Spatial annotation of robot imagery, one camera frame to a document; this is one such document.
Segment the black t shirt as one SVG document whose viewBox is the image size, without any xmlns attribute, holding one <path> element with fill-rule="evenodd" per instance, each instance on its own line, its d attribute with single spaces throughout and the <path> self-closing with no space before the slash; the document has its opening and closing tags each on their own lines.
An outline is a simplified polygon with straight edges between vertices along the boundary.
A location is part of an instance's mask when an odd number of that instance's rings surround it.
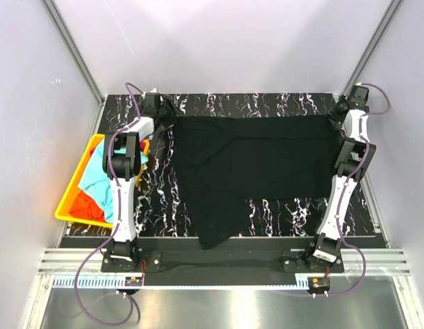
<svg viewBox="0 0 424 329">
<path fill-rule="evenodd" d="M 324 115 L 189 116 L 154 143 L 151 233 L 211 249 L 234 236 L 313 235 L 340 133 Z"/>
</svg>

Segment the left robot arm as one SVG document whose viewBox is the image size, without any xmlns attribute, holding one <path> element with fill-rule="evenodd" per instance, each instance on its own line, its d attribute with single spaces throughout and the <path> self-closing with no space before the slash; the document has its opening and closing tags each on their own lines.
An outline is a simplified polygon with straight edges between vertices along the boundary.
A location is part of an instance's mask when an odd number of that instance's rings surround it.
<svg viewBox="0 0 424 329">
<path fill-rule="evenodd" d="M 175 124 L 178 111 L 171 99 L 157 92 L 142 96 L 140 117 L 105 135 L 102 168 L 108 176 L 113 199 L 113 228 L 104 243 L 103 272 L 140 271 L 141 260 L 134 223 L 134 189 L 141 172 L 140 142 L 160 127 Z"/>
</svg>

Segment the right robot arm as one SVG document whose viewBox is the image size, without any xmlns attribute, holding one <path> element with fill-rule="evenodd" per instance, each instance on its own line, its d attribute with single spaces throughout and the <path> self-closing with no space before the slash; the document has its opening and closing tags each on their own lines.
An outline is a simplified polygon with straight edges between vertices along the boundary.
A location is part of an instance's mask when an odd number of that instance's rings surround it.
<svg viewBox="0 0 424 329">
<path fill-rule="evenodd" d="M 342 124 L 344 140 L 334 164 L 325 215 L 303 256 L 303 264 L 310 271 L 324 271 L 340 260 L 342 226 L 349 200 L 376 152 L 367 132 L 368 96 L 368 86 L 356 84 L 329 113 L 330 119 Z"/>
</svg>

